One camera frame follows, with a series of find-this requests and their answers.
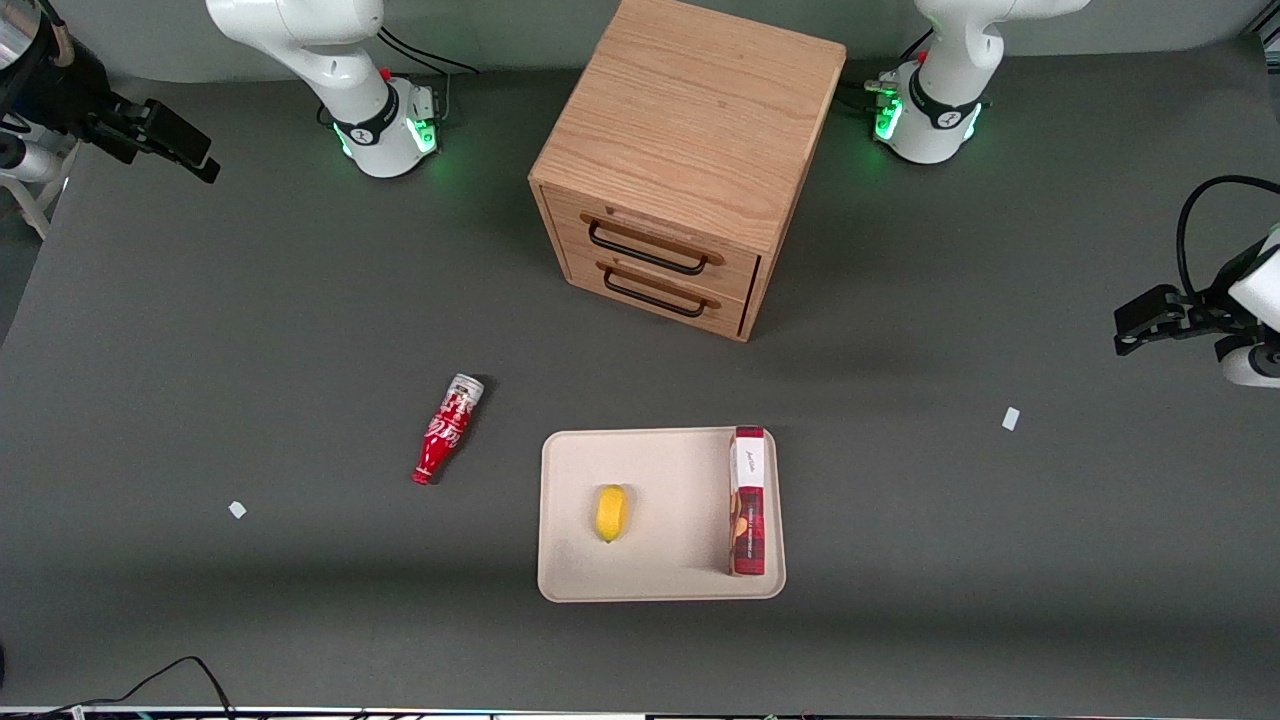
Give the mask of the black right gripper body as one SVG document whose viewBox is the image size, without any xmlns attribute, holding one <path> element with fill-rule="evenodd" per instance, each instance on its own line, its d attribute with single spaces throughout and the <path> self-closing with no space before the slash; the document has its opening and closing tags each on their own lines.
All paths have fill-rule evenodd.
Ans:
<svg viewBox="0 0 1280 720">
<path fill-rule="evenodd" d="M 137 106 L 111 90 L 92 53 L 81 44 L 74 47 L 73 63 L 59 67 L 52 36 L 37 36 L 3 70 L 3 115 L 69 135 L 129 164 L 148 151 L 131 117 Z"/>
</svg>

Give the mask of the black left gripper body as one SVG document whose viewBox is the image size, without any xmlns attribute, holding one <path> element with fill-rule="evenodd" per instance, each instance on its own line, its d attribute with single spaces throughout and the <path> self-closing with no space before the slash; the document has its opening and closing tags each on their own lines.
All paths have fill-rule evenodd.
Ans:
<svg viewBox="0 0 1280 720">
<path fill-rule="evenodd" d="M 1197 290 L 1184 261 L 1184 295 L 1190 301 L 1187 325 L 1201 334 L 1220 333 L 1253 337 L 1260 333 L 1260 323 L 1245 310 L 1229 290 L 1240 281 L 1245 270 L 1257 261 L 1265 242 L 1258 240 L 1226 261 L 1204 288 Z"/>
</svg>

